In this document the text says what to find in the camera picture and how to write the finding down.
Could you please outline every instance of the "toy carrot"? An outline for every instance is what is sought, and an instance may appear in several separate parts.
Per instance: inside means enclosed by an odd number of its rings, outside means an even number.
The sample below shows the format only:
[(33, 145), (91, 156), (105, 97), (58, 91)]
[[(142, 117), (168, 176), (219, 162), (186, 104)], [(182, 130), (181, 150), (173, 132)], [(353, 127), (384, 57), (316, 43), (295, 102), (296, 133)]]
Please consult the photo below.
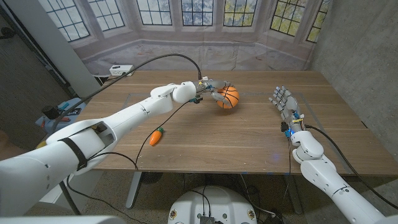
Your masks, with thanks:
[(162, 136), (163, 133), (163, 128), (158, 128), (156, 131), (152, 133), (152, 136), (150, 137), (149, 144), (151, 146), (155, 146), (157, 141), (159, 141), (160, 137)]

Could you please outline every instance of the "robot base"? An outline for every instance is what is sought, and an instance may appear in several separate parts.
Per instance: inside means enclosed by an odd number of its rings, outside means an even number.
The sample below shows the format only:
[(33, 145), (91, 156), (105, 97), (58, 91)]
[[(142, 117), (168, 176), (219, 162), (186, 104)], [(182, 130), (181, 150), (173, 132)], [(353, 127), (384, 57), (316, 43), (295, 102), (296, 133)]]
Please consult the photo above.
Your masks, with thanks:
[[(203, 187), (194, 190), (203, 193)], [(220, 186), (206, 186), (205, 196), (209, 200), (211, 217), (215, 222), (223, 224), (257, 223), (252, 205), (235, 191)], [(206, 198), (203, 199), (205, 200), (205, 216), (209, 217), (208, 202)], [(203, 199), (202, 195), (196, 192), (189, 191), (183, 194), (172, 205), (168, 224), (208, 223), (201, 222), (200, 218), (203, 216)]]

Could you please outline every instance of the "window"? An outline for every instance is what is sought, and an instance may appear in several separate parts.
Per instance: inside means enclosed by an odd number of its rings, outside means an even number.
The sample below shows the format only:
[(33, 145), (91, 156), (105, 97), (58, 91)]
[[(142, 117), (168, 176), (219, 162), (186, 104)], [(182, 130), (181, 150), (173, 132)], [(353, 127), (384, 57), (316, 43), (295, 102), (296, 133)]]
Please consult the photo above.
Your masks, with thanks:
[(184, 26), (212, 26), (213, 0), (181, 0)]
[(303, 17), (307, 0), (278, 0), (271, 29), (295, 36)]
[(73, 0), (39, 0), (68, 42), (89, 36)]
[(169, 0), (137, 0), (142, 24), (172, 25)]
[(224, 26), (251, 26), (257, 0), (225, 0)]
[(310, 34), (307, 37), (308, 41), (316, 43), (318, 40), (319, 33), (321, 31), (321, 26), (323, 23), (323, 20), (325, 19), (326, 13), (328, 12), (329, 9), (329, 4), (330, 0), (323, 0), (322, 4), (318, 10), (317, 18), (315, 18), (312, 28), (310, 31)]
[(115, 0), (89, 0), (102, 31), (124, 26)]

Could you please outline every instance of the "black strap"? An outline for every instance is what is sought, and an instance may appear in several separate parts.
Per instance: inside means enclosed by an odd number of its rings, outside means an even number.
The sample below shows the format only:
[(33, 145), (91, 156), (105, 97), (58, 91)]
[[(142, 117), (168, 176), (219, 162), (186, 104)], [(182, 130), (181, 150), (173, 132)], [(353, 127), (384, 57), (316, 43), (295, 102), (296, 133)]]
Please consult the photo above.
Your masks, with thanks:
[(86, 156), (83, 154), (83, 152), (80, 150), (79, 146), (76, 145), (75, 142), (73, 142), (70, 138), (64, 138), (60, 139), (59, 141), (63, 141), (65, 144), (67, 144), (70, 149), (75, 153), (79, 160), (79, 165), (77, 166), (77, 171), (80, 169), (87, 167), (87, 159)]

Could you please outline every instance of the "table leg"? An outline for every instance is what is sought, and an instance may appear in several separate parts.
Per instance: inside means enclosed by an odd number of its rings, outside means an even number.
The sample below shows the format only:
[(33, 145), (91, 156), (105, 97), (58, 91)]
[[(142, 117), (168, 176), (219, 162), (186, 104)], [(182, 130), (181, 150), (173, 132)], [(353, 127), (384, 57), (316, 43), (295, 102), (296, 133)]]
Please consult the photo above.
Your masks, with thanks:
[(132, 177), (130, 191), (129, 191), (129, 195), (127, 196), (127, 201), (126, 201), (126, 208), (128, 208), (128, 209), (132, 209), (132, 206), (134, 205), (134, 202), (136, 200), (136, 195), (138, 193), (138, 187), (139, 187), (139, 181), (141, 179), (141, 174), (142, 174), (142, 172), (134, 172), (134, 175)]
[(294, 212), (300, 215), (301, 213), (303, 213), (303, 207), (301, 205), (294, 177), (292, 175), (285, 175), (285, 182), (286, 184), (289, 183), (287, 190), (289, 191), (290, 201), (292, 202)]

